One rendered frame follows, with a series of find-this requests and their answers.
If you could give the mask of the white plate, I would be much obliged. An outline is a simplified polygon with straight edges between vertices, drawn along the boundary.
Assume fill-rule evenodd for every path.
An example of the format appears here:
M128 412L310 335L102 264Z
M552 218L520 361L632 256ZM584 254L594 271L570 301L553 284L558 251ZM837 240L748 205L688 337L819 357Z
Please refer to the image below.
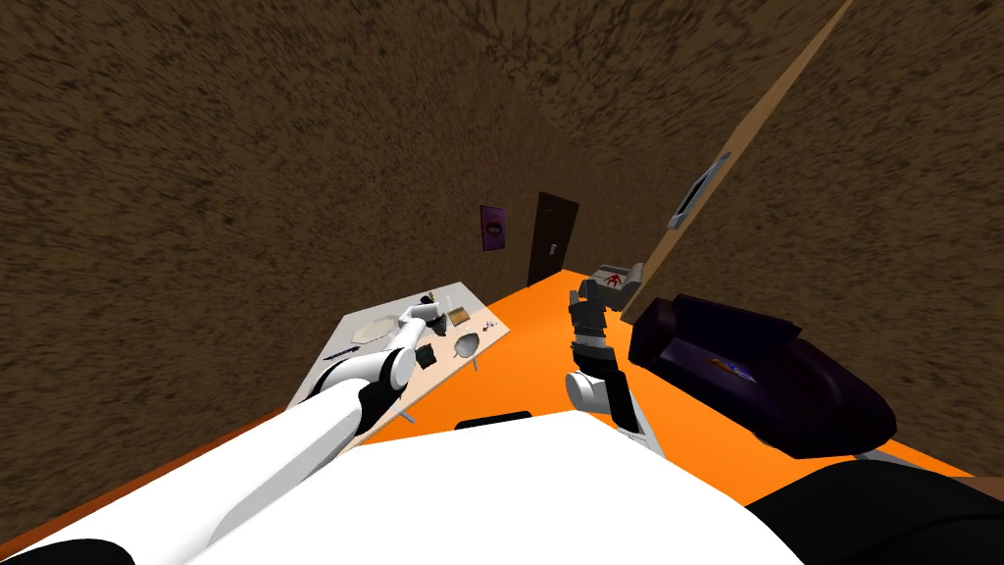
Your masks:
M399 317L396 315L382 316L366 322L351 335L352 344L368 344L386 337L398 329Z

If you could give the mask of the purple wall picture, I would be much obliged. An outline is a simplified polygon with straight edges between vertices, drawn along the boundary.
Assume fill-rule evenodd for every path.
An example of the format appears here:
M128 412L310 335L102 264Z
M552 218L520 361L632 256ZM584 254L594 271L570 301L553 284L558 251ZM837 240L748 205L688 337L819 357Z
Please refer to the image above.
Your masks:
M484 251L504 249L506 246L507 209L479 206L480 243Z

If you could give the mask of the grey framed wall picture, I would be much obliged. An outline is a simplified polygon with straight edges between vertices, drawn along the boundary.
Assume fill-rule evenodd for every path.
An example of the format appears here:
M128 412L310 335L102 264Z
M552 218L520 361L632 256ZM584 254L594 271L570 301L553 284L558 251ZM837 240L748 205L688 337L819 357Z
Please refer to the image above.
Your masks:
M688 192L682 199L681 203L679 204L677 210L667 223L668 231L675 231L680 229L687 216L691 214L694 207L696 206L696 203L703 195L708 185L711 183L711 180L715 178L718 171L722 168L722 166L725 164L725 162L729 159L730 156L731 154L729 152L726 152L723 155L721 155L715 161L715 163L711 167L709 167L696 181L696 183L688 190Z

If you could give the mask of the dark purple sofa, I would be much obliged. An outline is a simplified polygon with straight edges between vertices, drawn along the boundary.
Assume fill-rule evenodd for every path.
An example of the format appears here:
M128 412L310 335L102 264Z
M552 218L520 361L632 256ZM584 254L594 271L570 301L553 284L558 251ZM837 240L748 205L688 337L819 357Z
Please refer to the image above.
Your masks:
M863 379L784 319L680 294L654 299L628 360L793 459L856 456L897 432Z

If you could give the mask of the dark brown door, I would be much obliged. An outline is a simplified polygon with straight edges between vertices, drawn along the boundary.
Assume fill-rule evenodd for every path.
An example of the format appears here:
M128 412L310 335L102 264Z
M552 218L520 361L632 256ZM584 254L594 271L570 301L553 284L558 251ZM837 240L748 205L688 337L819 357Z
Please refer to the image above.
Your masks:
M540 192L531 242L527 286L539 283L563 269L575 227L579 204Z

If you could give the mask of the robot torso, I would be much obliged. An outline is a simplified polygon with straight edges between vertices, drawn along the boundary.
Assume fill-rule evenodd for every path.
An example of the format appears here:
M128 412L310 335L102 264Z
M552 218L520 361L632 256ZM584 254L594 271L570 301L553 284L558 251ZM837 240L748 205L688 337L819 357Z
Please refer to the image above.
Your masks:
M568 411L354 447L190 565L803 565L740 503Z

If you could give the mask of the pale table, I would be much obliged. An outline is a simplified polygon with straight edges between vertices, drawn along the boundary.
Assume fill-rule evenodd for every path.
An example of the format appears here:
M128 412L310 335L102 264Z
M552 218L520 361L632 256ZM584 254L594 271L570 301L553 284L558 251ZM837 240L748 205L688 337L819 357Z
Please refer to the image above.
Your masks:
M477 357L509 333L509 329L500 319L462 282L436 287L430 293L438 301L438 311L447 313L462 307L469 315L469 320L458 326L448 322L445 336L438 336L430 329L424 330L422 336L417 340L417 345L428 344L436 362L426 369L417 367L400 400L396 401L369 431L349 442L347 444L349 449L368 440L396 417L406 415L418 401L461 369L469 366L476 368ZM339 353L357 345L355 334L362 328L383 318L396 320L409 307L418 304L419 301L420 297L417 294L412 294L344 315L287 406L291 408L308 396L323 372L342 358ZM456 341L463 335L472 333L478 335L476 351L468 358L458 356L455 352Z

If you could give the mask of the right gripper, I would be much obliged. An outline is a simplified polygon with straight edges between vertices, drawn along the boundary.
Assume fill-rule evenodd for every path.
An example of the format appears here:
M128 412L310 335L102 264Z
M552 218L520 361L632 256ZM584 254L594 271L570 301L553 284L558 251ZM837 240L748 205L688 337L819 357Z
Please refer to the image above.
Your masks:
M594 278L583 280L579 293L569 292L569 313L578 344L606 347L604 285Z

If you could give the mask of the grey box with red mark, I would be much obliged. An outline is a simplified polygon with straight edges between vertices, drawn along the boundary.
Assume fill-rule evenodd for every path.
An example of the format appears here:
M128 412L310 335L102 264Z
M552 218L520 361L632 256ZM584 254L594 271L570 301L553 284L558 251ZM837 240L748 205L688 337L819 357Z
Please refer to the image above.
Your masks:
M643 270L643 263L630 268L601 265L589 278L596 281L605 308L622 312L640 287Z

